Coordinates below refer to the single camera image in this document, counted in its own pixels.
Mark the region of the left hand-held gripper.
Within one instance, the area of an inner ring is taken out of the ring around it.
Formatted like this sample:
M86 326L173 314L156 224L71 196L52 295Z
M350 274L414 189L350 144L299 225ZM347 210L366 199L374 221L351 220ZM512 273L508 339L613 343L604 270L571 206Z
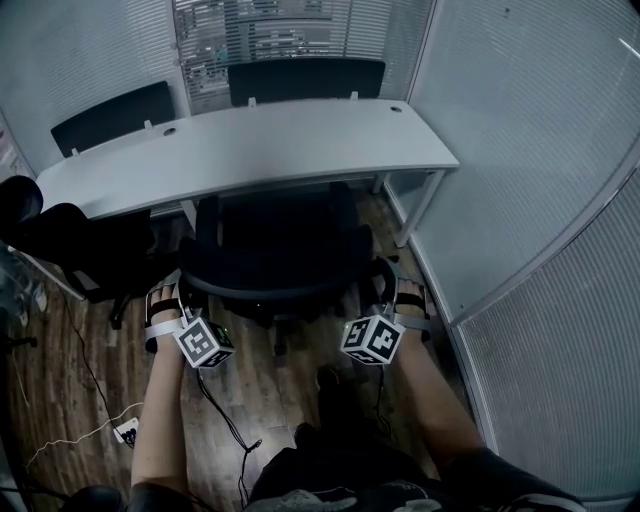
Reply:
M194 369L214 368L235 353L228 330L218 324L193 317L191 293L179 269L169 276L173 286L172 300L180 312L180 318L145 327L146 341L170 336Z

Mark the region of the person's black printed shirt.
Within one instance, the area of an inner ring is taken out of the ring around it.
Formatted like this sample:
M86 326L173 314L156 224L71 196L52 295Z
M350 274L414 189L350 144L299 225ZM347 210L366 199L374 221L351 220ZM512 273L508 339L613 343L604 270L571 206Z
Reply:
M284 449L262 471L245 512L586 512L574 496L488 449L428 477L384 445Z

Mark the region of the person's left forearm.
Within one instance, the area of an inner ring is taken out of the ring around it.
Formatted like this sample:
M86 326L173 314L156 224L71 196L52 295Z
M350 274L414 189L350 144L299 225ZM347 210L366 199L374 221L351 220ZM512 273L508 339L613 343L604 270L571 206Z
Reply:
M155 354L136 436L131 484L158 484L188 493L181 388L184 355L169 336L156 339Z

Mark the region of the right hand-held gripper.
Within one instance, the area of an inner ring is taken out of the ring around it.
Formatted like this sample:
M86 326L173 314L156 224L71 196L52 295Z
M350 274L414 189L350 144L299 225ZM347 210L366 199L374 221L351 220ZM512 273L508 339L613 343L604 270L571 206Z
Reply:
M365 365L388 365L408 331L419 332L427 339L431 334L430 316L423 299L397 301L400 279L398 256L376 259L376 279L380 304L372 306L368 316L345 324L340 350ZM417 307L422 316L408 316L397 311L398 305Z

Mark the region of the person's right forearm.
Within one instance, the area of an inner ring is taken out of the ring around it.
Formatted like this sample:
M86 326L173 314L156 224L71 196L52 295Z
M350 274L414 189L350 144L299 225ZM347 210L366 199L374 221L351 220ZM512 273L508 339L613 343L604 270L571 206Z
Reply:
M394 363L407 386L421 438L437 467L485 448L471 416L432 360L418 331L404 332Z

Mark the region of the person's black shoe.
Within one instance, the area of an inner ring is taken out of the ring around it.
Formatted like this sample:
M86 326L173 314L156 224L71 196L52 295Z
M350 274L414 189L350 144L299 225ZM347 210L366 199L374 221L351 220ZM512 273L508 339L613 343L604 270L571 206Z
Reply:
M318 409L321 417L344 413L349 406L347 388L332 367L320 367L316 372Z

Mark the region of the black headrest office chair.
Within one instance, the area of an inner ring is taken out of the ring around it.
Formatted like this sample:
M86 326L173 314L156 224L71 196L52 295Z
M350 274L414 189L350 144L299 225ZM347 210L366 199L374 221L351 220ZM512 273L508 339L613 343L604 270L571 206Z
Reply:
M90 302L112 300L114 330L122 327L155 248L148 211L91 220L71 203L45 209L40 188L25 176L0 183L0 240L58 266Z

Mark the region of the black desk divider panel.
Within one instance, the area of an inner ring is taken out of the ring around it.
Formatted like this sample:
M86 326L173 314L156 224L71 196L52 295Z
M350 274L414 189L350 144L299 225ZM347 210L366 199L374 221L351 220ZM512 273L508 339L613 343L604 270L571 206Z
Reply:
M288 57L228 68L231 104L379 97L386 64L347 57Z
M51 129L65 158L176 119L169 84L160 81L97 104Z

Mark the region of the person's left hand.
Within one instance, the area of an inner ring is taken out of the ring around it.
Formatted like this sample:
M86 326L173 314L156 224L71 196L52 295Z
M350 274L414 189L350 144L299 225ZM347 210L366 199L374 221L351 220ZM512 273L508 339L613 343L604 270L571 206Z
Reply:
M155 288L146 298L146 324L157 325L179 319L180 312L172 300L173 286L164 284Z

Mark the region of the white power strip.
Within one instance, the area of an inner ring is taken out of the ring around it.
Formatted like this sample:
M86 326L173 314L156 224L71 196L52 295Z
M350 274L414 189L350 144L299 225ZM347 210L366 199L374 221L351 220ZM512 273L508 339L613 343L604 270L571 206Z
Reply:
M120 444L126 444L133 447L135 444L137 432L139 427L139 420L137 417L133 417L124 423L116 426L113 429L116 440Z

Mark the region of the white desk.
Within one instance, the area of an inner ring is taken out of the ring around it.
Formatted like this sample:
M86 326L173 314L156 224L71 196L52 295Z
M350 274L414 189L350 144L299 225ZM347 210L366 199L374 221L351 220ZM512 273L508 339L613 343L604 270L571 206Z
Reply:
M405 245L453 153L406 103L325 99L251 103L179 119L117 138L43 171L44 204L78 206L102 218L179 203L188 218L197 198L274 184L431 175L397 237Z

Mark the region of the person's right hand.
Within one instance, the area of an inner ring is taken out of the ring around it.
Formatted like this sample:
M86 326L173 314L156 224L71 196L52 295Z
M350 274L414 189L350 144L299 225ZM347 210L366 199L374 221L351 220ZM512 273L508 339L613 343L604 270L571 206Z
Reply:
M424 287L409 279L398 281L397 313L420 319L429 317Z

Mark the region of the window blinds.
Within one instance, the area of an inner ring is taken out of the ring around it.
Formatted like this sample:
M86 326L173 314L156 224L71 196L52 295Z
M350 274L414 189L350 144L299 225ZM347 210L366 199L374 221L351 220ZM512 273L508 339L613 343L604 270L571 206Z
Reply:
M381 60L380 95L406 97L433 0L172 0L192 114L230 107L228 69L266 59Z

